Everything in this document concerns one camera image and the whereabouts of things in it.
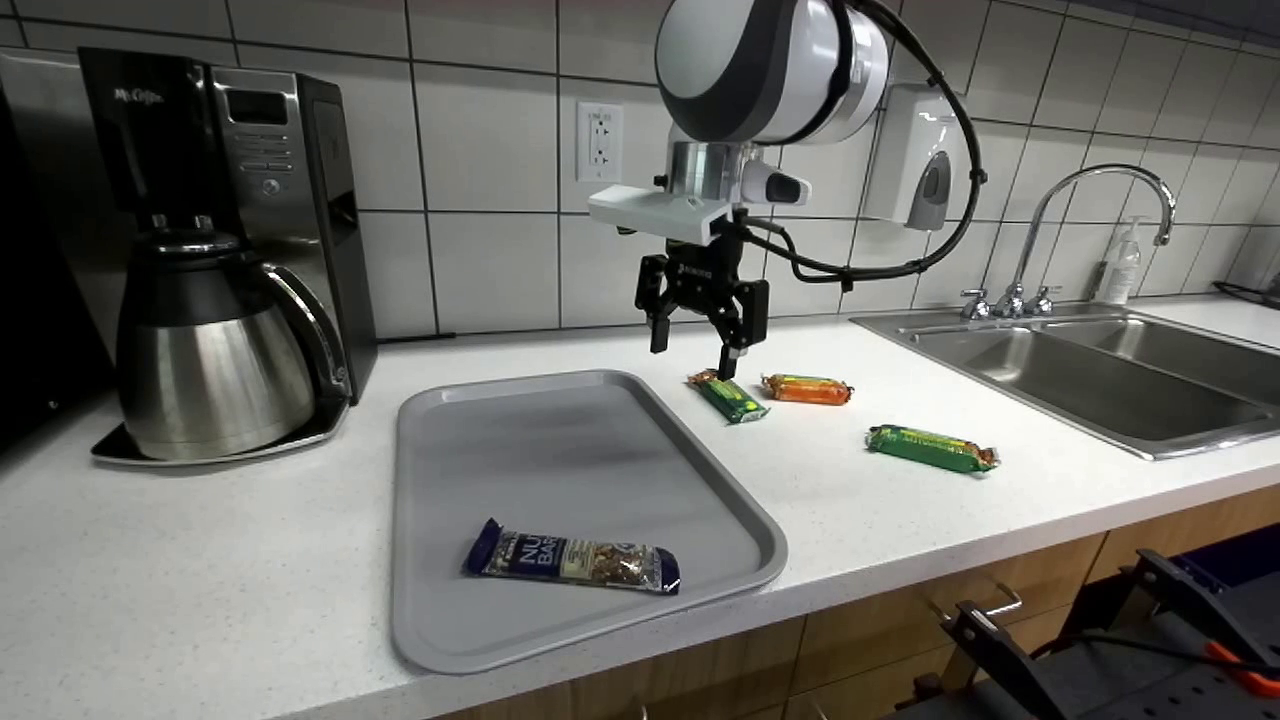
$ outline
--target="sink faucet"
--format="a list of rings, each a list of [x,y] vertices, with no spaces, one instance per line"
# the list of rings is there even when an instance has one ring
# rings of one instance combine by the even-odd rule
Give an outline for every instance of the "sink faucet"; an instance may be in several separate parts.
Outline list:
[[[1025,298],[1025,274],[1029,274],[1029,263],[1031,263],[1031,250],[1034,250],[1034,240],[1039,240],[1039,222],[1043,222],[1043,209],[1062,191],[1073,189],[1081,177],[1134,177],[1144,181],[1157,201],[1158,201],[1158,227],[1157,227],[1157,243],[1169,243],[1169,230],[1171,230],[1171,189],[1141,167],[1141,165],[1086,165],[1086,167],[1076,167],[1073,177],[1054,181],[1043,201],[1034,204],[1034,216],[1031,216],[1031,227],[1029,227],[1029,240],[1025,240],[1025,256],[1014,259],[1014,273],[1006,278],[1006,291],[997,298],[990,316],[1048,316],[1051,302],[1048,302],[1048,291],[1039,291],[1034,298]]]

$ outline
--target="white countertop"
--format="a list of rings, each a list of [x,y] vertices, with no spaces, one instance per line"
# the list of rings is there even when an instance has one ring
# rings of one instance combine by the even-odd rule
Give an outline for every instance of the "white countertop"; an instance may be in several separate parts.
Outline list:
[[[1280,347],[1280,310],[1232,298],[1149,310]],[[685,376],[716,338],[556,330],[381,351],[366,401],[322,446],[205,474],[93,469],[93,410],[0,463],[0,716],[435,716],[926,577],[1034,553],[1280,479],[1280,440],[1144,463],[857,323],[773,329],[740,376],[832,373],[849,408],[773,408],[729,426]],[[646,379],[789,531],[777,584],[543,652],[427,677],[387,640],[390,424],[425,386],[618,369]],[[1001,446],[964,479],[860,446],[867,424]]]

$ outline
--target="carafe handle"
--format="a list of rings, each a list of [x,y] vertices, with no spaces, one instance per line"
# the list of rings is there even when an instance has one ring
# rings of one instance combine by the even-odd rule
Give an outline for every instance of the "carafe handle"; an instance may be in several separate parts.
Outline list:
[[[353,376],[348,376],[348,369],[340,361],[345,351],[340,351],[340,336],[331,329],[331,316],[308,291],[308,285],[295,278],[290,273],[283,273],[280,263],[260,263],[260,273],[283,297],[283,302],[300,316],[300,323],[308,329],[313,344],[318,347],[318,355],[315,355],[318,386],[326,386],[340,402],[348,402],[355,393],[353,393]]]

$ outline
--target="gray plastic tray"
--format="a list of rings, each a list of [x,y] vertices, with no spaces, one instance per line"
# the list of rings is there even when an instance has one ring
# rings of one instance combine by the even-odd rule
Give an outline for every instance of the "gray plastic tray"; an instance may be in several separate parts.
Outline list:
[[[659,545],[679,596],[474,578],[483,520]],[[390,640],[431,671],[483,671],[767,584],[782,531],[632,376],[567,373],[431,386],[397,418]]]

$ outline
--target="wire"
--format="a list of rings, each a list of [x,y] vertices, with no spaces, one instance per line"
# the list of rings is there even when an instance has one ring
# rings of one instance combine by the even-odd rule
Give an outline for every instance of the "wire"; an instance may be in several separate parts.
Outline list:
[[[919,274],[926,273],[933,263],[938,263],[943,256],[957,250],[957,243],[964,240],[969,222],[973,222],[973,210],[976,210],[976,201],[978,201],[978,189],[986,182],[986,170],[983,170],[983,155],[978,155],[978,144],[976,144],[976,129],[973,129],[973,114],[964,112],[959,97],[950,91],[947,77],[933,62],[933,54],[924,50],[924,44],[906,32],[906,25],[898,25],[887,7],[879,7],[874,0],[838,0],[843,7],[853,13],[865,13],[870,25],[879,25],[890,41],[898,41],[926,71],[926,80],[943,91],[950,114],[959,118],[959,134],[964,134],[964,151],[969,151],[969,201],[964,201],[964,210],[950,227],[950,236],[926,250],[926,256],[915,256],[906,263],[887,263],[887,266],[834,266],[834,263],[820,263],[812,256],[801,256],[794,250],[794,240],[779,227],[779,222],[765,222],[765,220],[746,220],[751,227],[767,227],[773,236],[782,236],[789,248],[777,248],[759,236],[746,236],[746,243],[759,243],[782,259],[793,259],[793,274],[802,278],[802,285],[838,285],[843,291],[857,285],[857,278],[894,278],[894,274]]]
[[[1232,671],[1277,677],[1277,669],[1267,669],[1267,664],[1211,661],[1211,654],[1196,654],[1196,652],[1180,652],[1180,649],[1162,649],[1162,644],[1144,644],[1144,640],[1129,640],[1129,637],[1110,637],[1110,631],[1084,631],[1084,644],[1116,644],[1116,649],[1134,649],[1134,652],[1153,652],[1153,654],[1175,654],[1189,664],[1214,664],[1214,669],[1232,669]]]

